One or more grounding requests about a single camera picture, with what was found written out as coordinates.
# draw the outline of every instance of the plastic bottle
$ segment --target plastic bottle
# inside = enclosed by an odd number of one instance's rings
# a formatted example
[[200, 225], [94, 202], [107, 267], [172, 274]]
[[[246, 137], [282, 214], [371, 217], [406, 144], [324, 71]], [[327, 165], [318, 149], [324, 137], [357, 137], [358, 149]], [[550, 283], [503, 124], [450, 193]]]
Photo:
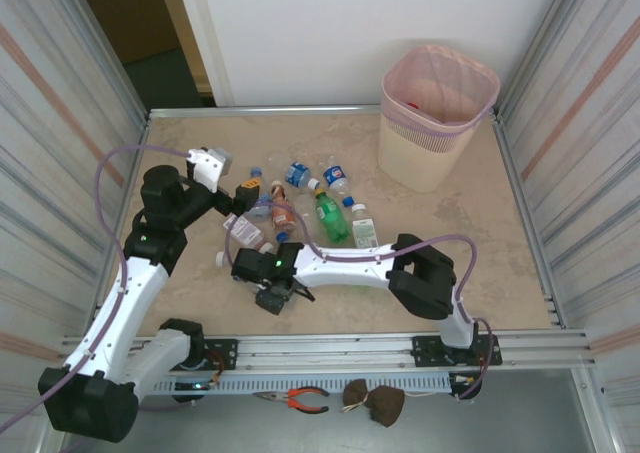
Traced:
[[302, 163], [294, 162], [284, 151], [274, 151], [269, 155], [269, 166], [278, 175], [284, 174], [287, 183], [304, 188], [311, 179], [311, 170]]
[[340, 196], [342, 204], [347, 208], [353, 205], [353, 197], [349, 191], [349, 180], [344, 171], [342, 171], [338, 158], [331, 155], [320, 162], [320, 167], [322, 168], [322, 176], [327, 180], [329, 188]]
[[316, 195], [316, 212], [318, 218], [324, 225], [329, 239], [334, 243], [342, 243], [349, 239], [349, 225], [347, 224], [342, 210], [338, 204], [329, 198], [324, 189], [317, 188]]
[[367, 207], [360, 203], [353, 205], [351, 213], [351, 230], [356, 248], [376, 248], [378, 246], [376, 227]]
[[258, 167], [251, 168], [251, 178], [260, 184], [260, 196], [258, 197], [256, 206], [251, 208], [246, 216], [256, 222], [268, 220], [269, 218], [271, 218], [271, 207], [268, 205], [260, 205], [260, 203], [268, 203], [271, 201], [269, 192], [265, 191], [264, 188], [262, 180], [262, 169]]
[[296, 196], [293, 200], [293, 208], [302, 217], [311, 238], [317, 243], [319, 233], [318, 213], [316, 212], [316, 202], [313, 200], [313, 196], [308, 193]]
[[[235, 215], [229, 215], [227, 217], [222, 224], [225, 230], [229, 229], [235, 217]], [[273, 250], [273, 245], [266, 240], [262, 230], [242, 216], [238, 218], [236, 224], [233, 225], [231, 238], [240, 243], [243, 248], [254, 248], [260, 253]]]
[[[284, 186], [280, 181], [274, 181], [271, 183], [271, 202], [278, 205], [285, 205], [291, 208], [287, 195], [284, 192]], [[273, 206], [271, 208], [271, 220], [273, 222], [273, 229], [276, 231], [276, 240], [278, 243], [283, 243], [289, 239], [289, 234], [296, 226], [295, 217], [293, 213], [284, 208]]]

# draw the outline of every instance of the marble surface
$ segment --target marble surface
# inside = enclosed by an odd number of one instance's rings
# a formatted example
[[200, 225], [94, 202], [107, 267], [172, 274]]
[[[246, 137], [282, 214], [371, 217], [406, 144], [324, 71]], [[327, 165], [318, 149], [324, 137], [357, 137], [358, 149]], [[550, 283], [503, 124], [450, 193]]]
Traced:
[[[549, 328], [490, 123], [478, 128], [449, 177], [429, 194], [410, 191], [378, 168], [378, 130], [378, 115], [162, 118], [153, 120], [148, 143], [181, 151], [220, 146], [231, 152], [231, 171], [221, 182], [227, 191], [248, 177], [250, 167], [265, 168], [273, 149], [283, 148], [313, 166], [316, 177], [323, 155], [342, 155], [353, 195], [373, 214], [381, 243], [393, 242], [401, 232], [425, 239], [447, 233], [470, 236], [479, 256], [463, 294], [469, 313], [487, 318], [494, 329]], [[142, 207], [142, 175], [157, 164], [185, 171], [181, 158], [144, 153], [124, 236]], [[266, 174], [266, 179], [274, 178]], [[287, 192], [291, 201], [298, 194], [289, 185]], [[189, 244], [149, 308], [140, 334], [153, 334], [170, 317], [198, 321], [213, 335], [435, 330], [433, 323], [410, 315], [389, 291], [368, 287], [316, 288], [315, 303], [294, 297], [280, 316], [263, 311], [253, 294], [230, 278], [228, 269], [215, 266], [215, 254], [223, 248], [222, 222], [211, 211], [187, 230]], [[273, 237], [268, 223], [263, 229]], [[452, 242], [438, 248], [453, 258], [460, 278], [469, 262], [468, 246]]]

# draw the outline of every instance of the trash can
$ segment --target trash can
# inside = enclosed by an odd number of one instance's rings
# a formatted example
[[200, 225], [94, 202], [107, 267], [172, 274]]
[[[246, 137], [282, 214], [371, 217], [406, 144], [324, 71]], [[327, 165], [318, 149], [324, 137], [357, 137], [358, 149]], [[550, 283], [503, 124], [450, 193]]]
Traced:
[[449, 174], [500, 90], [498, 76], [450, 48], [411, 50], [385, 75], [378, 164], [427, 193]]

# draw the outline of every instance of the white wall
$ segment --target white wall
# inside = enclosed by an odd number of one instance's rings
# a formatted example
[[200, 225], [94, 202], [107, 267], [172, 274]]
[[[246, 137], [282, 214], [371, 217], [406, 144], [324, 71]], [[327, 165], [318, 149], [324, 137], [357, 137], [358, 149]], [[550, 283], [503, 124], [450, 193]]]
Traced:
[[506, 82], [552, 0], [185, 0], [220, 106], [365, 104], [404, 52], [444, 44]]

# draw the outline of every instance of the doorway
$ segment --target doorway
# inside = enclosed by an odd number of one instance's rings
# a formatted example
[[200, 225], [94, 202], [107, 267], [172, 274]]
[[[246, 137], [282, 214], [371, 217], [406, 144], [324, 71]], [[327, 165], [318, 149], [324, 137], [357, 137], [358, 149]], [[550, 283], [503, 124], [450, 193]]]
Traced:
[[182, 0], [86, 0], [147, 110], [215, 106]]

